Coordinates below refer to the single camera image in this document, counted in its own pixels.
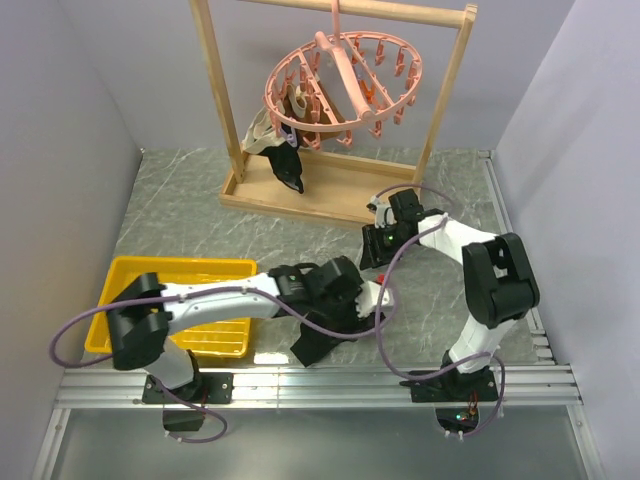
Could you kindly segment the black underwear beige waistband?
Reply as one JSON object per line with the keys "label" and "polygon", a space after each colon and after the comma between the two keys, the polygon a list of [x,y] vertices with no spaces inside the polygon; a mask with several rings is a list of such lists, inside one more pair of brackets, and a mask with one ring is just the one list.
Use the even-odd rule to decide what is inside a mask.
{"label": "black underwear beige waistband", "polygon": [[[318,313],[311,313],[307,318],[318,327],[340,334],[362,334],[374,328],[373,313],[365,318],[348,315],[347,317],[335,320],[323,318]],[[346,339],[329,336],[316,329],[310,328],[306,324],[301,324],[300,335],[290,347],[290,351],[304,367],[309,367],[323,360],[332,350],[343,342],[346,342]]]}

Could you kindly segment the pink round clip hanger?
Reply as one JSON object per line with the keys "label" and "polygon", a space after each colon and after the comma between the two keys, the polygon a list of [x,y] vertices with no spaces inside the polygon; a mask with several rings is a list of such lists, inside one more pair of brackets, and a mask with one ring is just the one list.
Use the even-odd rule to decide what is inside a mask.
{"label": "pink round clip hanger", "polygon": [[[286,55],[273,69],[264,89],[263,103],[276,134],[291,146],[303,143],[319,150],[323,137],[335,136],[343,145],[353,143],[353,131],[367,126],[378,139],[383,123],[402,123],[407,106],[415,103],[423,75],[422,58],[406,41],[380,32],[343,32],[340,3],[332,1],[333,33],[318,31],[314,39]],[[395,46],[393,75],[404,79],[404,92],[392,95],[374,69]],[[336,68],[354,111],[352,119],[338,115],[320,85],[319,66],[327,55]]]}

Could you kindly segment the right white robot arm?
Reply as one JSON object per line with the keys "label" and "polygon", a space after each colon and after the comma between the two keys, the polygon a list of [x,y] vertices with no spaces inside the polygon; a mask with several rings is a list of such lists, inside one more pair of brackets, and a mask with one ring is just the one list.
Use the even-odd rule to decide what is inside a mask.
{"label": "right white robot arm", "polygon": [[489,364],[502,338],[540,301],[526,249],[515,233],[494,234],[467,226],[440,209],[425,209],[412,185],[367,205],[373,223],[362,229],[359,267],[392,269],[412,245],[437,251],[463,270],[468,319],[458,339],[432,374],[409,373],[432,398],[463,400],[487,387]]}

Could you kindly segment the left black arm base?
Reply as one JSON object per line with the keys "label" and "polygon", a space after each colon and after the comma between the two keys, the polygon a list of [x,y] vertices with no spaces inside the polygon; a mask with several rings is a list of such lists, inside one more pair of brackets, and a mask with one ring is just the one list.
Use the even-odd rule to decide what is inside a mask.
{"label": "left black arm base", "polygon": [[192,382],[175,389],[169,389],[148,375],[141,402],[163,408],[162,425],[169,435],[196,433],[204,426],[208,416],[205,409],[209,405],[231,403],[233,387],[231,372],[197,372]]}

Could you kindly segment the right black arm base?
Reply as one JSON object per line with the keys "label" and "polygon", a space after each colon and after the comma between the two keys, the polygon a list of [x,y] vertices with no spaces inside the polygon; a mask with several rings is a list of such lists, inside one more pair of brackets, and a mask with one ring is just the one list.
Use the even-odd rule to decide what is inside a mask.
{"label": "right black arm base", "polygon": [[[461,407],[437,407],[436,420],[446,436],[456,434],[460,440],[478,434],[500,412],[504,383],[498,383],[493,371],[484,367],[470,374],[453,369],[429,380],[402,380],[413,403],[461,403]],[[493,402],[494,410],[485,423],[480,423],[479,404]]]}

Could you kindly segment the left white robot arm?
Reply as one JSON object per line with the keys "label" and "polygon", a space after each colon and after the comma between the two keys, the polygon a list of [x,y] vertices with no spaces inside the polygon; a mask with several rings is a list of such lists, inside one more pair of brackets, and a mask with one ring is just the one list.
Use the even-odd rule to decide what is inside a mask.
{"label": "left white robot arm", "polygon": [[300,334],[290,350],[308,367],[338,344],[368,335],[393,302],[340,256],[209,284],[161,283],[156,274],[144,274],[114,299],[106,316],[114,368],[144,369],[176,400],[189,402],[200,394],[202,378],[193,355],[173,341],[175,334],[234,318],[299,316]]}

